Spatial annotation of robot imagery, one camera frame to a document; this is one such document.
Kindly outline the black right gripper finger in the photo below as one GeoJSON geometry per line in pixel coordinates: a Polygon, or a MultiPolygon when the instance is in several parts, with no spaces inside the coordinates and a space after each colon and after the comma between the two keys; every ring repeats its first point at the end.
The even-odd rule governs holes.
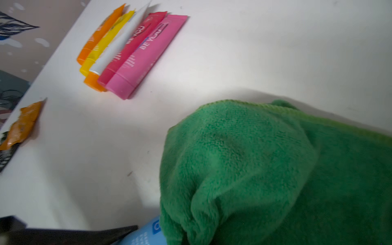
{"type": "Polygon", "coordinates": [[[1,218],[2,245],[112,245],[138,226],[102,231],[27,228],[16,216],[1,218]]]}

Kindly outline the light blue toothpaste tube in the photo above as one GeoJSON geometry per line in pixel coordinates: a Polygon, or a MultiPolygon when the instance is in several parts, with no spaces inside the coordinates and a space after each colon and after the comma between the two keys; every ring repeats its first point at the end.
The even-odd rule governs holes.
{"type": "Polygon", "coordinates": [[[145,226],[131,232],[118,245],[167,245],[166,238],[160,227],[160,216],[157,216],[145,226]]]}

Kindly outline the light pink toothpaste tube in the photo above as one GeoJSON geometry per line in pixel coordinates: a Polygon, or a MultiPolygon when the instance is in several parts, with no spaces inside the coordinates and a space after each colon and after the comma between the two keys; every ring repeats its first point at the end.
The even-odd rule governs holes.
{"type": "Polygon", "coordinates": [[[106,89],[127,100],[167,49],[187,21],[187,15],[168,15],[125,60],[106,85],[106,89]]]}

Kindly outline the green microfibre cloth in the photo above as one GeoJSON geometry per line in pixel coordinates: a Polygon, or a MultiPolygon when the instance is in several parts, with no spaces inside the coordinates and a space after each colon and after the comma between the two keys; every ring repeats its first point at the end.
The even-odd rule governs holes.
{"type": "Polygon", "coordinates": [[[169,245],[389,245],[392,139],[286,101],[217,101],[169,129],[169,245]]]}

